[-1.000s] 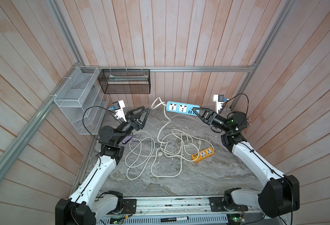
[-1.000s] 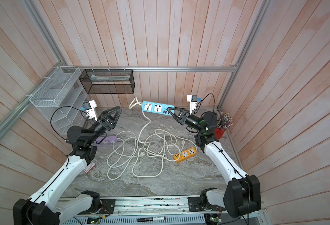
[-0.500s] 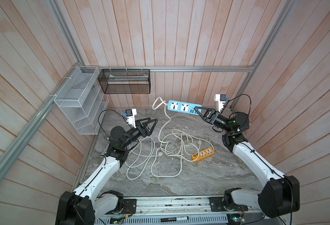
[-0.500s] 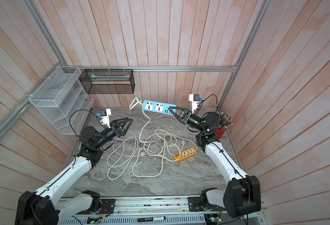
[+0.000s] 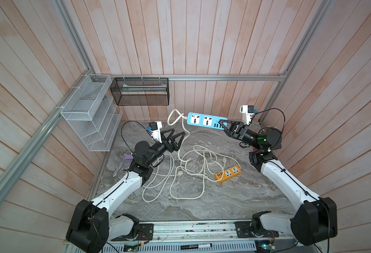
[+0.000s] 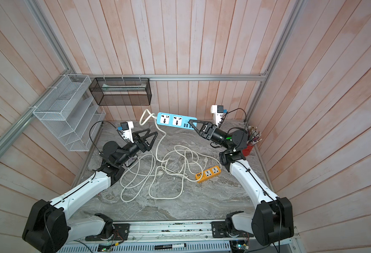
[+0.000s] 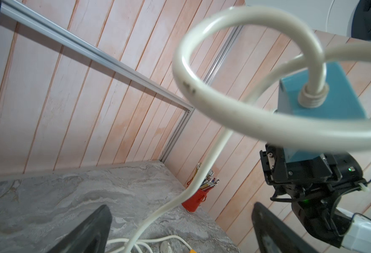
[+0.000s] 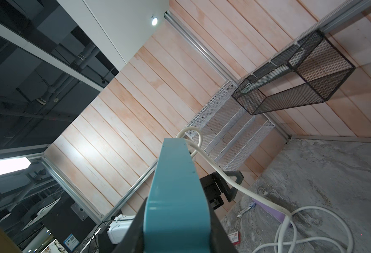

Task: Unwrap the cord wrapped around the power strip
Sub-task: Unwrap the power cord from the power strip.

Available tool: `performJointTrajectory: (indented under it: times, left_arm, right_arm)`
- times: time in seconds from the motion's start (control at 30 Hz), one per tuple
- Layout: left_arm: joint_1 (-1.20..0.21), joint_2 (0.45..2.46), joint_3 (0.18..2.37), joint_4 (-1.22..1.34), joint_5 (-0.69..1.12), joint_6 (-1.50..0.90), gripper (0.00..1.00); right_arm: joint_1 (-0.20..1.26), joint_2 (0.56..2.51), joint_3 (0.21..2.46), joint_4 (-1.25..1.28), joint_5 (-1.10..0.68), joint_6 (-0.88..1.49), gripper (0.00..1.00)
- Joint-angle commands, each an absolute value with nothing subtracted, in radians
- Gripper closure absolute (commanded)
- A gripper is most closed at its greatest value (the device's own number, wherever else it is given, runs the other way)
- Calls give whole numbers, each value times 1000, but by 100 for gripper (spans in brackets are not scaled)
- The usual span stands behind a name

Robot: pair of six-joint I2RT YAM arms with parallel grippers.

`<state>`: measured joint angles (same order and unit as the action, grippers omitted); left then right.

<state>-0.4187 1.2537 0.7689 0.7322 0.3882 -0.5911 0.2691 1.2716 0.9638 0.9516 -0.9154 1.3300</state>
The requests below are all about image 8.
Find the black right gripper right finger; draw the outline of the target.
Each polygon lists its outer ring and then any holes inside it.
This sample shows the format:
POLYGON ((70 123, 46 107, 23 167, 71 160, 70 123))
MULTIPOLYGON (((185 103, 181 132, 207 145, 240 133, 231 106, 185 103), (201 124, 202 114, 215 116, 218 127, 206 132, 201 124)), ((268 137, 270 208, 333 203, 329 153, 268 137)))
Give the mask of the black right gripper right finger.
POLYGON ((222 224, 220 223, 213 208, 208 204, 210 212, 210 236, 209 236, 209 252, 210 253, 237 253, 235 246, 230 241, 222 224))

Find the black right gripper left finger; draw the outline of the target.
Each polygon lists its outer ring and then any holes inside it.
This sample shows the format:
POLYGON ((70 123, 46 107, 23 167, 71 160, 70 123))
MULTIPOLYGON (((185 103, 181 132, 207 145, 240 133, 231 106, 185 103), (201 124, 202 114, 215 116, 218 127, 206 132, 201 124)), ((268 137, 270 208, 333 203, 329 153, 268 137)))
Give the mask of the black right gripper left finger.
POLYGON ((119 243, 112 253, 143 253, 144 252, 144 238, 143 238, 143 224, 146 199, 138 213, 135 216, 129 230, 126 232, 123 241, 119 243))

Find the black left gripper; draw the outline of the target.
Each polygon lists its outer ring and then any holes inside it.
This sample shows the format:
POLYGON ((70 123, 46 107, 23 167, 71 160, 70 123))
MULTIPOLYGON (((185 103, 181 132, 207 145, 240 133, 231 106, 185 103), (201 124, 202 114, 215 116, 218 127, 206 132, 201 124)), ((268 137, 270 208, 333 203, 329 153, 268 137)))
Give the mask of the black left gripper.
POLYGON ((207 201, 213 210, 223 206, 222 194, 224 194, 228 202, 231 202, 235 199, 238 192, 238 189, 231 186, 217 172, 201 178, 200 183, 207 197, 207 201))

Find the teal power strip with cord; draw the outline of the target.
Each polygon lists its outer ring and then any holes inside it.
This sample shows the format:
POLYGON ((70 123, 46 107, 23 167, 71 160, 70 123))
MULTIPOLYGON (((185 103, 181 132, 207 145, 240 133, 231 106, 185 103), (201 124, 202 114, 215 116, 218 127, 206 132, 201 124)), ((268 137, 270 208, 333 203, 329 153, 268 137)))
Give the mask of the teal power strip with cord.
POLYGON ((276 240, 277 252, 284 248, 284 235, 290 226, 291 212, 249 191, 227 176, 201 148, 202 143, 184 139, 186 127, 175 138, 165 139, 145 206, 143 238, 146 253, 209 253, 210 212, 193 157, 199 153, 231 186, 256 202, 282 214, 276 240))

